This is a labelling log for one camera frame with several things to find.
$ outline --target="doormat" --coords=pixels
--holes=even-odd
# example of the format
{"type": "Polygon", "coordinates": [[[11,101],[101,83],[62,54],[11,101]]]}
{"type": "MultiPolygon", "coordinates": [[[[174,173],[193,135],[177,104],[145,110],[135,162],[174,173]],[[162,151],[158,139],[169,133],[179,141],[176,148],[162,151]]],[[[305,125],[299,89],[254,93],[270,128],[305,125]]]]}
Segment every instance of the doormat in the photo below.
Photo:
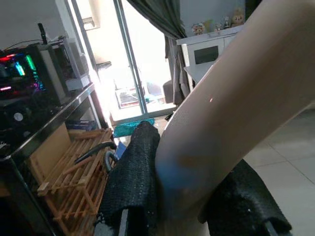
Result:
{"type": "MultiPolygon", "coordinates": [[[[149,122],[151,125],[154,125],[154,122],[155,122],[154,118],[143,119],[143,120],[149,122]]],[[[124,124],[117,125],[115,130],[114,130],[114,138],[119,138],[119,137],[131,135],[133,133],[133,131],[136,129],[136,127],[138,126],[138,124],[140,124],[140,122],[143,120],[138,120],[138,121],[134,121],[134,122],[130,122],[130,123],[124,123],[124,124]]]]}

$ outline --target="white dresser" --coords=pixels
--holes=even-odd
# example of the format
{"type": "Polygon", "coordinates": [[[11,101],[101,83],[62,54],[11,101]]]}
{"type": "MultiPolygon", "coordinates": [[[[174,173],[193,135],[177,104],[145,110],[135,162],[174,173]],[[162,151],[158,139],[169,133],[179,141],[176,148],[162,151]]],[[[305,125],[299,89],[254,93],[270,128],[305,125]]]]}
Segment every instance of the white dresser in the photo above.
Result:
{"type": "Polygon", "coordinates": [[[192,90],[192,80],[197,84],[202,79],[242,27],[237,26],[177,40],[177,45],[181,45],[183,49],[184,69],[188,74],[190,90],[192,90]]]}

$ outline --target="wall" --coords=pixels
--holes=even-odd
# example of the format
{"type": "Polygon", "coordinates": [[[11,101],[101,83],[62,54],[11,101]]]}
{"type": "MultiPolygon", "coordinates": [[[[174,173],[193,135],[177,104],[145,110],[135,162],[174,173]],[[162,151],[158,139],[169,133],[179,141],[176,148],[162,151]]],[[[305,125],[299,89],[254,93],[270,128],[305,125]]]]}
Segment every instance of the wall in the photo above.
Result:
{"type": "Polygon", "coordinates": [[[180,0],[181,19],[188,37],[193,36],[193,24],[207,20],[214,23],[224,22],[225,16],[233,16],[237,7],[245,9],[245,0],[180,0]]]}
{"type": "Polygon", "coordinates": [[[0,49],[24,40],[41,39],[37,23],[44,25],[51,39],[65,34],[55,1],[1,1],[0,49]]]}

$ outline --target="black mesh fabric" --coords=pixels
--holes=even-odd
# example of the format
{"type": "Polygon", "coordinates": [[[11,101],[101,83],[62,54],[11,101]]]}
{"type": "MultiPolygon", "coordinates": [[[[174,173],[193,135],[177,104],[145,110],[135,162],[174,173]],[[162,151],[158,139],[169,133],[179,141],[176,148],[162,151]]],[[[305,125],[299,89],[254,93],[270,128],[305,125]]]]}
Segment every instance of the black mesh fabric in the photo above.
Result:
{"type": "Polygon", "coordinates": [[[270,221],[277,233],[292,227],[259,175],[242,160],[218,186],[206,207],[211,236],[257,236],[270,221]]]}
{"type": "Polygon", "coordinates": [[[129,209],[129,224],[141,234],[154,234],[157,223],[155,154],[160,136],[142,121],[116,167],[109,173],[99,213],[105,223],[119,228],[121,213],[129,209]]]}

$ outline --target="gray curtain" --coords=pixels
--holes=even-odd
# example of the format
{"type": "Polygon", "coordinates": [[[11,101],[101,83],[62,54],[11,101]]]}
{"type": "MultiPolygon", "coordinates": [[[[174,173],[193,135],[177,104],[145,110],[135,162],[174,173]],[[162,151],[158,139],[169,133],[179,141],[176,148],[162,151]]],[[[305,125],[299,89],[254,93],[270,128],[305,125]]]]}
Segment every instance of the gray curtain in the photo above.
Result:
{"type": "Polygon", "coordinates": [[[187,74],[184,71],[184,57],[176,39],[185,38],[186,33],[180,19],[180,0],[128,0],[128,2],[152,25],[165,35],[165,57],[170,60],[174,69],[173,103],[181,104],[189,94],[187,74]]]}

